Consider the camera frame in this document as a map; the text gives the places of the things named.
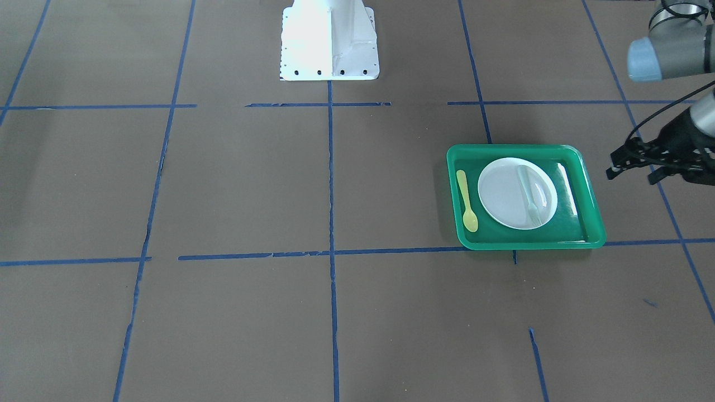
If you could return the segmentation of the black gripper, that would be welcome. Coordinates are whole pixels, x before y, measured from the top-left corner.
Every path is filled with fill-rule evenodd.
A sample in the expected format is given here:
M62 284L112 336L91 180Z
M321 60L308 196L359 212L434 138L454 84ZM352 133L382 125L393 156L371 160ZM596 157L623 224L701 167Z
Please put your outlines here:
M659 151L660 167L648 174L650 185L656 185L668 176L681 175L688 183L714 186L713 136L695 124L690 108L666 124L652 145ZM608 180L615 179L623 171L651 165L630 147L619 147L609 157Z

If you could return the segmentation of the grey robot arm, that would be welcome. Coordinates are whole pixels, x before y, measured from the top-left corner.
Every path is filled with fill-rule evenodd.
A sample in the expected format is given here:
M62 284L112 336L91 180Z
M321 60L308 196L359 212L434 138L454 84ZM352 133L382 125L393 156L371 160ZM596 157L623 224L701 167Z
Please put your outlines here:
M679 77L710 74L714 69L713 2L658 1L649 20L648 35L633 41L627 55L628 76L633 82L660 82ZM623 171L653 167L651 185L679 175L695 185L714 181L713 83L692 91L705 93L664 125L651 141L631 130L621 147L611 152L606 178Z

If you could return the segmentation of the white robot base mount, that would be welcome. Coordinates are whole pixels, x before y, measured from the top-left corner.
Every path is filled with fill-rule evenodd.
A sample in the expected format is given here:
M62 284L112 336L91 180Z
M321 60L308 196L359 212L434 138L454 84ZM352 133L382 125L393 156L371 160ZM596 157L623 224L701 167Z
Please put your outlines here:
M375 13L363 1L294 1L283 9L279 79L363 81L380 76Z

